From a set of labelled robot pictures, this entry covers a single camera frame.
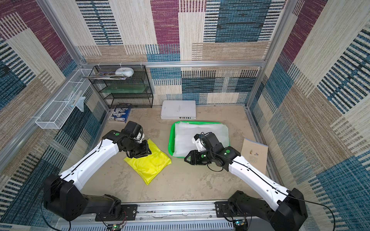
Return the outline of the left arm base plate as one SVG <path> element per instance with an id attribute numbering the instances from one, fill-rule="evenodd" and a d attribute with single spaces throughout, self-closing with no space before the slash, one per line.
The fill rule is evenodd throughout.
<path id="1" fill-rule="evenodd" d="M 138 205 L 137 204 L 121 204 L 120 214 L 117 220 L 134 221 L 136 219 Z"/>

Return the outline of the small yellow raincoat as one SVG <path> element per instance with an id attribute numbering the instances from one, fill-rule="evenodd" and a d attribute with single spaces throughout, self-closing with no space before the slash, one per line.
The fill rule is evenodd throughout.
<path id="1" fill-rule="evenodd" d="M 127 157 L 124 161 L 143 179 L 146 185 L 149 185 L 172 161 L 151 139 L 147 142 L 152 152 L 151 155 L 141 158 Z"/>

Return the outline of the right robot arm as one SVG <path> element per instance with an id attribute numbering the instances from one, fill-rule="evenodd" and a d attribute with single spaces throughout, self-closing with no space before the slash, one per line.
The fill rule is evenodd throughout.
<path id="1" fill-rule="evenodd" d="M 229 209 L 235 214 L 255 215 L 268 221 L 276 231 L 297 231 L 308 217 L 304 196 L 298 189 L 289 190 L 274 182 L 231 146 L 223 150 L 192 150 L 184 161 L 191 165 L 214 162 L 242 179 L 261 196 L 256 199 L 241 191 L 235 192 L 228 199 Z"/>

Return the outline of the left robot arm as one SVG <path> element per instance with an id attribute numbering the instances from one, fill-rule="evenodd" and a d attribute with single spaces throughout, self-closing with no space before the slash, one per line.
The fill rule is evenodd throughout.
<path id="1" fill-rule="evenodd" d="M 81 192 L 91 176 L 119 152 L 137 159 L 152 153 L 148 140 L 138 140 L 137 135 L 125 131 L 110 131 L 72 167 L 59 175 L 51 174 L 44 180 L 41 209 L 51 211 L 66 221 L 83 214 L 100 215 L 103 220 L 121 219 L 123 210 L 119 198 L 109 194 L 96 196 Z"/>

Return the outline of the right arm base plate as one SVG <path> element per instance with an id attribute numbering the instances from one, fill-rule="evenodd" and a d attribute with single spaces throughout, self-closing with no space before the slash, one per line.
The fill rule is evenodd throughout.
<path id="1" fill-rule="evenodd" d="M 214 202 L 216 216 L 218 218 L 235 218 L 238 216 L 236 211 L 229 205 L 228 201 L 216 201 Z"/>

